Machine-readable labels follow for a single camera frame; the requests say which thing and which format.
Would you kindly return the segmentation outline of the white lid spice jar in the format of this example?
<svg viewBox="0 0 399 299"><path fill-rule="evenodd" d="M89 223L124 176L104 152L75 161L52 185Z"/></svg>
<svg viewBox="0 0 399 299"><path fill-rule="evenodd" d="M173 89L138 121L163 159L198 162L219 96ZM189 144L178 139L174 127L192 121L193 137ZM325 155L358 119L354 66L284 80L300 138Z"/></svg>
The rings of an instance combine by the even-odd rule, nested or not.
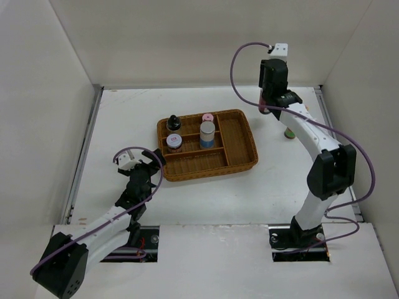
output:
<svg viewBox="0 0 399 299"><path fill-rule="evenodd" d="M182 144L183 140L179 134L173 133L168 135L168 137L166 138L166 145L169 153L181 152Z"/></svg>

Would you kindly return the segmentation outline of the tall dark sauce bottle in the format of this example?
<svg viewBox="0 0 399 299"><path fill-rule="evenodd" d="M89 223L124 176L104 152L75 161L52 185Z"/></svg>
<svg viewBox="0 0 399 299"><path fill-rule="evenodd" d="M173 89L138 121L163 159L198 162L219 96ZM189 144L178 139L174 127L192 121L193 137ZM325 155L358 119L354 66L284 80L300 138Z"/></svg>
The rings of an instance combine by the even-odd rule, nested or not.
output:
<svg viewBox="0 0 399 299"><path fill-rule="evenodd" d="M265 99L263 98L262 90L260 90L260 93L259 93L258 105L259 105L258 110L262 115L268 115L271 113L271 111L266 107L267 103L266 103Z"/></svg>

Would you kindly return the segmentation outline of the black cap spice bottle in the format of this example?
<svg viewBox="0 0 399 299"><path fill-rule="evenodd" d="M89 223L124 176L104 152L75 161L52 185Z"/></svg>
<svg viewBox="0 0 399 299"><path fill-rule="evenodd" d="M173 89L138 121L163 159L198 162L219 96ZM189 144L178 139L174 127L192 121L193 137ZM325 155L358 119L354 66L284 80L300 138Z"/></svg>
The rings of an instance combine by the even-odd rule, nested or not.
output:
<svg viewBox="0 0 399 299"><path fill-rule="evenodd" d="M179 133L181 129L181 120L176 115L171 115L166 121L166 128L169 133Z"/></svg>

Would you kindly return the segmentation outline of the white jar silver lid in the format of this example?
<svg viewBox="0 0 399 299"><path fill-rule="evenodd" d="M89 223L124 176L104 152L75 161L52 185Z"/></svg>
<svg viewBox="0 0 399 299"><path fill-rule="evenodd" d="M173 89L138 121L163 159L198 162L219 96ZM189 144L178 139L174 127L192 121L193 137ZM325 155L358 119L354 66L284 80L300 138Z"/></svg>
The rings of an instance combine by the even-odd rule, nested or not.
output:
<svg viewBox="0 0 399 299"><path fill-rule="evenodd" d="M211 121L204 121L200 126L199 142L202 150L210 149L214 146L214 134L216 127Z"/></svg>

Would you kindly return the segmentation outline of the green bottle yellow cap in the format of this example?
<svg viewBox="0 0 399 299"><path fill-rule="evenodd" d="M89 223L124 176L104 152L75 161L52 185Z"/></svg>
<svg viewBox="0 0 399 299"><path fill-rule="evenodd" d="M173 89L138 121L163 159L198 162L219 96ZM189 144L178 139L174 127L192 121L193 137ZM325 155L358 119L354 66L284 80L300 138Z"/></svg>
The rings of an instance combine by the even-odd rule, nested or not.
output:
<svg viewBox="0 0 399 299"><path fill-rule="evenodd" d="M290 140L296 137L295 133L288 127L284 131L284 136Z"/></svg>

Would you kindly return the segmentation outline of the pink cap spice jar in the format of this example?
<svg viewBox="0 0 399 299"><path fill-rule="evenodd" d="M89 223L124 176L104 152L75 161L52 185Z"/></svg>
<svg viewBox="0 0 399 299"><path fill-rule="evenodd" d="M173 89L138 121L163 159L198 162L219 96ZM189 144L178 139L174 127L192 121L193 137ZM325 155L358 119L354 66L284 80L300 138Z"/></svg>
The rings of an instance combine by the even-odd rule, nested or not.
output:
<svg viewBox="0 0 399 299"><path fill-rule="evenodd" d="M214 116L211 113L205 113L202 115L202 122L214 122Z"/></svg>

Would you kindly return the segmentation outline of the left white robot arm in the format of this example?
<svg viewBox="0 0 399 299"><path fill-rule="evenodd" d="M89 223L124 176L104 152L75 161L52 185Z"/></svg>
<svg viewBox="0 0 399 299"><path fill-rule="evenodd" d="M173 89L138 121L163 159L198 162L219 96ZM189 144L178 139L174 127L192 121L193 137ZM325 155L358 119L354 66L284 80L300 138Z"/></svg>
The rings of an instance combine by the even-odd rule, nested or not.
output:
<svg viewBox="0 0 399 299"><path fill-rule="evenodd" d="M104 261L140 261L147 255L140 242L139 219L146 203L160 187L151 178L163 173L166 164L161 150L142 148L149 163L136 160L132 148L120 150L113 162L128 183L116 203L93 223L73 234L53 235L30 275L33 281L57 298L71 298L81 287L85 274Z"/></svg>

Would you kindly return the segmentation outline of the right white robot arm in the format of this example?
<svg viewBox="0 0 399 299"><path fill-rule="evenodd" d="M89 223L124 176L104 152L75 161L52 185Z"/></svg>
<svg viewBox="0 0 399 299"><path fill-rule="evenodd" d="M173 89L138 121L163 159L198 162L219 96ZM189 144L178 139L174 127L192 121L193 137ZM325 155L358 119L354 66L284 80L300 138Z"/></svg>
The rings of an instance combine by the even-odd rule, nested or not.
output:
<svg viewBox="0 0 399 299"><path fill-rule="evenodd" d="M283 60L262 60L259 103L295 134L312 159L306 178L309 193L292 218L289 231L290 241L301 247L311 240L324 212L353 184L357 152L353 146L344 146L321 130L300 96L288 89L287 76Z"/></svg>

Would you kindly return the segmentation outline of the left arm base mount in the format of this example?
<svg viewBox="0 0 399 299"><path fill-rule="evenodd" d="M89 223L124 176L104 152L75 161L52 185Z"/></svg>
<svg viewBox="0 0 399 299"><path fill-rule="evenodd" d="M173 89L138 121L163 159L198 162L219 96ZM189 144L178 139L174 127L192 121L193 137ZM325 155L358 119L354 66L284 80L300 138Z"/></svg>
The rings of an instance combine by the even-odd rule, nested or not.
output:
<svg viewBox="0 0 399 299"><path fill-rule="evenodd" d="M155 263L158 261L159 226L141 226L130 233L128 242L105 257L105 263Z"/></svg>

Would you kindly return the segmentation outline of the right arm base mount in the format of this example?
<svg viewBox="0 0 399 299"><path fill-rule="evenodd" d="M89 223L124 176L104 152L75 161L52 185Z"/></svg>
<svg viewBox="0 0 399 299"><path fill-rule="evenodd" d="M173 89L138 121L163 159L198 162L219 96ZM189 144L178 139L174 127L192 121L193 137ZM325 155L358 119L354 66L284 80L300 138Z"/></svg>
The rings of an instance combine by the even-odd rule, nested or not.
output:
<svg viewBox="0 0 399 299"><path fill-rule="evenodd" d="M274 262L330 262L322 226L300 237L290 227L269 229L269 243Z"/></svg>

